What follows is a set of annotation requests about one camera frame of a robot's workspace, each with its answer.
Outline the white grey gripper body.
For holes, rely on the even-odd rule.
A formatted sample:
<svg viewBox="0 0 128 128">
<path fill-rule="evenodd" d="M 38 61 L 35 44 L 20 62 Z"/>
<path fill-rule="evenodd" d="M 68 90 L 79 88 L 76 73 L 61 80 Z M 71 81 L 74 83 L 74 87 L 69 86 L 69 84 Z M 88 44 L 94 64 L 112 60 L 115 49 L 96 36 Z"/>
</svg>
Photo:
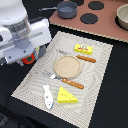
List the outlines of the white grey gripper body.
<svg viewBox="0 0 128 128">
<path fill-rule="evenodd" d="M 0 64 L 11 64 L 35 55 L 35 49 L 51 41 L 49 21 L 46 18 L 30 24 L 27 19 L 14 25 L 0 25 Z"/>
</svg>

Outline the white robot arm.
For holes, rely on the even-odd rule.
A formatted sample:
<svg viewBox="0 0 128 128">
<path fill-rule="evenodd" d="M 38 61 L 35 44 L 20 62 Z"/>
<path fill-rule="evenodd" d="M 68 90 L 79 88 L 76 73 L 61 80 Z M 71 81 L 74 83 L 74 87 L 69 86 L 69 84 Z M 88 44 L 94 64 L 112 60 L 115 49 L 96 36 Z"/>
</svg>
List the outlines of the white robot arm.
<svg viewBox="0 0 128 128">
<path fill-rule="evenodd" d="M 22 0 L 0 0 L 0 64 L 18 62 L 39 54 L 36 49 L 51 41 L 46 18 L 30 23 Z"/>
</svg>

